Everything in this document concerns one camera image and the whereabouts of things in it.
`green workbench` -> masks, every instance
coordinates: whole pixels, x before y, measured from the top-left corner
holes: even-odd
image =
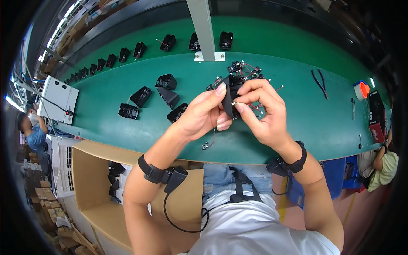
[[[72,83],[80,91],[73,124],[58,124],[58,128],[92,141],[145,152],[171,124],[166,118],[171,109],[154,89],[159,76],[171,73],[177,80],[178,106],[205,91],[216,76],[226,77],[229,74],[226,68],[232,61],[244,60],[259,66],[275,88],[284,85],[278,93],[286,103],[288,131],[294,139],[302,140],[318,160],[355,155],[379,147],[374,144],[367,125],[365,101],[356,100],[355,120],[352,120],[350,100],[356,99],[353,83],[361,79],[369,81],[371,73],[348,53],[313,34],[265,20],[262,26],[255,26],[256,22],[259,24],[259,20],[253,18],[213,17],[216,41],[221,31],[234,33],[233,47],[226,53],[225,62],[194,62],[194,53],[187,49],[194,27],[192,21],[186,19],[149,27],[106,44],[77,63],[63,79],[84,66],[96,64],[99,58],[119,54],[122,47],[131,49],[131,56],[121,67],[117,62],[114,68],[104,68],[94,76]],[[171,52],[165,53],[159,50],[160,43],[155,39],[161,40],[168,33],[176,36],[177,44]],[[267,42],[268,48],[262,48],[265,44],[259,41]],[[148,49],[142,59],[134,61],[133,49],[137,42],[144,42]],[[317,71],[318,68],[324,74],[329,100],[310,73],[311,69]],[[385,90],[376,79],[374,81],[387,104]],[[120,104],[126,103],[130,95],[143,86],[151,88],[153,94],[140,109],[137,120],[120,117]],[[359,133],[362,149],[358,149]],[[274,155],[270,148],[256,140],[241,120],[234,121],[229,130],[216,132],[213,146],[203,151],[202,145],[212,140],[211,131],[188,144],[179,158],[263,164]]]

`yellow floor line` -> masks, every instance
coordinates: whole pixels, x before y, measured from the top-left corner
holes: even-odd
[[[345,216],[344,221],[343,221],[343,226],[344,226],[344,224],[345,224],[346,221],[347,221],[348,215],[350,214],[351,207],[353,206],[355,197],[356,197],[356,192],[354,192],[353,197],[351,198],[351,203],[350,203],[350,205],[348,206],[348,209],[347,209],[347,212],[346,212],[346,216]]]
[[[286,191],[286,184],[287,183],[288,183],[288,178],[287,177],[283,178],[280,193],[283,193],[283,192]],[[277,211],[279,213],[279,220],[282,223],[285,220],[286,208],[287,207],[288,207],[288,199],[286,198],[286,195],[281,195],[280,199],[279,199],[279,204],[277,206]]]

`white electrical box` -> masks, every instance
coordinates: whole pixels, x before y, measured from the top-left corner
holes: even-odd
[[[82,140],[47,134],[46,141],[49,144],[47,153],[51,156],[51,176],[53,187],[56,187],[55,196],[57,198],[73,196],[72,146]]]
[[[78,93],[79,90],[48,76],[42,88],[43,98],[40,99],[37,115],[71,125]]]

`pliers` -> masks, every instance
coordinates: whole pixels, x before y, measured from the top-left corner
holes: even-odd
[[[320,69],[318,69],[317,71],[320,73],[320,76],[321,76],[322,81],[323,81],[323,86],[322,86],[322,85],[320,84],[320,82],[317,80],[317,78],[316,78],[316,76],[315,76],[315,72],[312,70],[313,78],[315,79],[315,81],[316,81],[316,83],[319,85],[319,87],[322,89],[322,91],[323,91],[323,93],[324,93],[324,97],[325,97],[326,99],[329,99],[329,96],[327,95],[326,84],[325,84],[325,82],[324,82],[324,77],[323,77],[322,71],[320,71]]]

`open cardboard box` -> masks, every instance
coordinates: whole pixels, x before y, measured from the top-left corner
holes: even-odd
[[[108,160],[132,166],[142,153],[121,149],[90,140],[73,146],[72,174],[75,199],[79,211],[105,237],[132,252],[126,230],[123,206],[111,201]],[[178,160],[177,165],[188,165]],[[169,196],[166,209],[169,218],[179,227],[200,230],[203,169],[189,170],[187,178]],[[151,203],[155,220],[173,254],[190,250],[200,233],[185,233],[174,228],[163,212],[164,185]]]

